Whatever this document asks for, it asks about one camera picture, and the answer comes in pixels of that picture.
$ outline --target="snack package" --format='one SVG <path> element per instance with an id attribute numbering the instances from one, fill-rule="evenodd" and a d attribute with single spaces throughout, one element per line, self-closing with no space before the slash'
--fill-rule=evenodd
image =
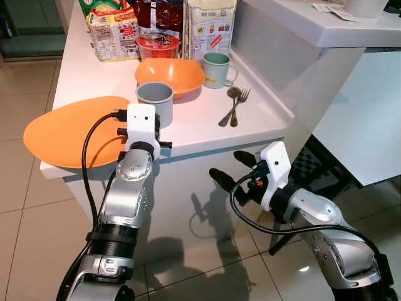
<path id="1" fill-rule="evenodd" d="M 140 34 L 182 39 L 184 0 L 128 0 L 138 18 Z"/>
<path id="2" fill-rule="evenodd" d="M 98 11 L 118 11 L 128 8 L 125 0 L 80 0 L 80 4 L 84 17 L 88 16 L 92 9 L 97 9 Z"/>
<path id="3" fill-rule="evenodd" d="M 93 9 L 86 16 L 93 47 L 100 61 L 140 58 L 136 39 L 139 26 L 133 8 L 118 11 Z"/>
<path id="4" fill-rule="evenodd" d="M 199 61 L 203 54 L 228 54 L 237 0 L 186 0 L 183 57 Z"/>

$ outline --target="orange bowl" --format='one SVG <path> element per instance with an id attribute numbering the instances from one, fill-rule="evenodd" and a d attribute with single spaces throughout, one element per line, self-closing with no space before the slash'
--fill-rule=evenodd
<path id="1" fill-rule="evenodd" d="M 196 61 L 176 58 L 147 58 L 135 73 L 137 83 L 162 82 L 174 89 L 174 98 L 199 88 L 205 75 Z"/>

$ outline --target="white countertop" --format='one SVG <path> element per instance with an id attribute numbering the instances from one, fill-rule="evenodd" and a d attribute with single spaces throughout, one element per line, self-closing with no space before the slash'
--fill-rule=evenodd
<path id="1" fill-rule="evenodd" d="M 53 109 L 93 97 L 114 95 L 136 102 L 135 70 L 138 60 L 104 63 L 98 61 L 90 46 L 78 2 L 75 3 L 61 64 Z M 172 141 L 169 157 L 250 144 L 284 137 L 293 114 L 277 96 L 245 66 L 235 53 L 232 64 L 240 70 L 235 84 L 252 88 L 245 104 L 237 108 L 238 126 L 221 128 L 218 121 L 230 110 L 232 100 L 227 88 L 202 87 L 181 98 L 173 107 L 173 122 L 161 130 L 160 140 Z M 41 163 L 48 177 L 63 177 L 69 171 Z"/>
<path id="2" fill-rule="evenodd" d="M 244 2 L 316 47 L 401 46 L 401 18 L 398 14 L 383 12 L 377 20 L 364 18 L 361 23 L 356 23 L 312 8 L 311 3 L 322 2 L 319 0 Z"/>
<path id="3" fill-rule="evenodd" d="M 313 131 L 364 186 L 401 174 L 400 74 L 400 52 L 364 53 Z"/>

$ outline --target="spoon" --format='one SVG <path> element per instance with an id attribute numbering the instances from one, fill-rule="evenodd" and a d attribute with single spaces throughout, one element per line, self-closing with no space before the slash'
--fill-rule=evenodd
<path id="1" fill-rule="evenodd" d="M 232 98 L 232 107 L 235 107 L 236 104 L 236 98 L 241 95 L 241 89 L 238 87 L 231 87 L 230 89 L 227 90 L 227 96 Z M 232 113 L 232 116 L 236 115 L 236 111 L 234 110 Z M 219 122 L 219 125 L 221 127 L 225 127 L 228 124 L 229 118 L 224 118 Z"/>

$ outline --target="fork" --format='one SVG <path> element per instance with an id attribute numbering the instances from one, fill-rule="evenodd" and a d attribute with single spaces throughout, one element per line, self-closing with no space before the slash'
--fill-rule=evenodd
<path id="1" fill-rule="evenodd" d="M 230 112 L 228 112 L 227 115 L 224 116 L 223 119 L 219 121 L 218 124 L 219 124 L 221 127 L 225 127 L 225 126 L 228 124 L 228 120 L 230 119 L 232 113 L 235 111 L 235 109 L 237 108 L 237 106 L 238 106 L 240 103 L 244 103 L 244 102 L 247 100 L 247 98 L 248 98 L 248 96 L 249 96 L 249 92 L 251 92 L 251 89 L 249 89 L 249 90 L 243 89 L 243 90 L 242 90 L 241 95 L 238 97 L 236 104 L 232 107 L 232 109 L 230 110 Z M 238 125 L 237 118 L 234 118 L 233 120 L 231 120 L 230 125 L 231 125 L 232 127 L 236 127 L 236 126 Z"/>

